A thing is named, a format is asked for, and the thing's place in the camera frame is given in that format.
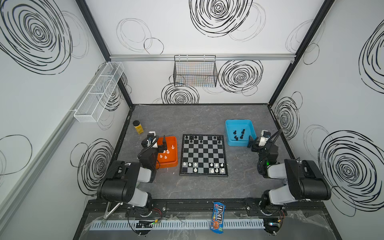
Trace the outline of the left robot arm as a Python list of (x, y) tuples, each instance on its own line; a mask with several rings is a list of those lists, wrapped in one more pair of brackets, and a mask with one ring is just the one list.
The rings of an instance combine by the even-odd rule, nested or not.
[(143, 149), (138, 153), (136, 162), (114, 161), (108, 168), (97, 189), (97, 198), (109, 203), (128, 204), (146, 211), (152, 210), (152, 196), (139, 190), (137, 183), (153, 183), (160, 167), (158, 154), (168, 149), (166, 137), (154, 132), (147, 134), (142, 141)]

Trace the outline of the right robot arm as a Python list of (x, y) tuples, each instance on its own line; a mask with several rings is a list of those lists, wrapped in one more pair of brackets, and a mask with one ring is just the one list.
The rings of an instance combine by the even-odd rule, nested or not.
[(258, 153), (258, 173), (266, 179), (286, 180), (284, 186), (266, 190), (261, 196), (259, 208), (265, 216), (280, 211), (283, 206), (300, 201), (326, 201), (332, 196), (331, 187), (314, 161), (285, 159), (278, 163), (277, 138), (282, 130), (271, 134), (262, 131), (260, 137), (249, 136), (247, 147)]

